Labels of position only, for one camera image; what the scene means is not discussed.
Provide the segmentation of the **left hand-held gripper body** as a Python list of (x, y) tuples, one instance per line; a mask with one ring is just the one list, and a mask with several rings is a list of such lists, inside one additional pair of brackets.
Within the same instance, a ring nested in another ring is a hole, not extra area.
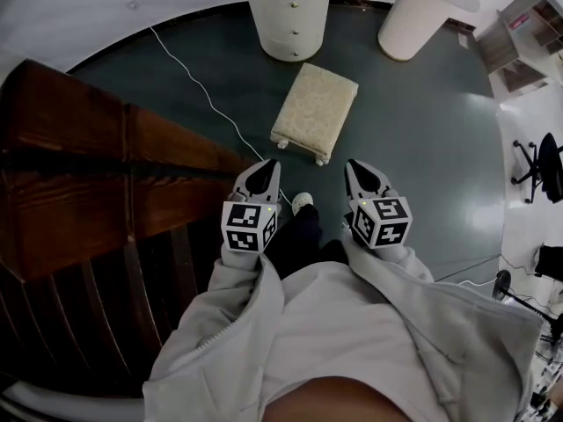
[(278, 228), (279, 187), (253, 195), (237, 186), (223, 203), (221, 230), (229, 251), (263, 252)]

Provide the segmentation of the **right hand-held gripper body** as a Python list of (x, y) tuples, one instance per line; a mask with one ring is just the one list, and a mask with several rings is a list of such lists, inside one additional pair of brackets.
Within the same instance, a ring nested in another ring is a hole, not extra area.
[(413, 221), (407, 200), (391, 187), (381, 193), (347, 189), (350, 212), (345, 215), (354, 240), (371, 250), (402, 245)]

